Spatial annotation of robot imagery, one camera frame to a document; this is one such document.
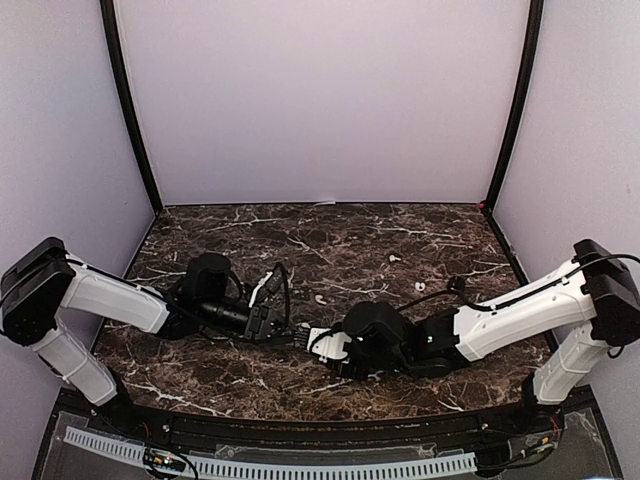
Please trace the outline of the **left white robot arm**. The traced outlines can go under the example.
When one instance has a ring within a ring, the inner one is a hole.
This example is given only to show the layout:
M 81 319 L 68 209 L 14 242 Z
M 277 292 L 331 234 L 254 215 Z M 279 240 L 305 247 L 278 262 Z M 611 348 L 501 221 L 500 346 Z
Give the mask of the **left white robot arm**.
M 167 290 L 104 272 L 70 254 L 49 237 L 1 275 L 1 333 L 27 347 L 75 387 L 120 436 L 141 427 L 140 412 L 115 373 L 78 338 L 70 319 L 109 319 L 164 340 L 206 331 L 249 344 L 271 344 L 290 332 L 290 312 L 268 305 L 290 298 L 281 263 L 255 285 L 240 281 L 229 258 L 201 254 Z

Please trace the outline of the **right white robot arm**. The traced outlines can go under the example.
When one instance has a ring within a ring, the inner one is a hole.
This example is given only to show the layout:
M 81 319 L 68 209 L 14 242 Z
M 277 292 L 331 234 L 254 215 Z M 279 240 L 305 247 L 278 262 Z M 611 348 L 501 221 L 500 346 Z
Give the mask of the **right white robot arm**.
M 510 413 L 521 434 L 534 432 L 613 349 L 639 339 L 639 291 L 627 261 L 591 239 L 545 277 L 497 298 L 412 322 L 387 302 L 360 302 L 329 328 L 300 326 L 294 341 L 339 376 L 377 371 L 439 378 L 508 345 L 570 325 L 552 357 L 531 373 L 524 401 Z

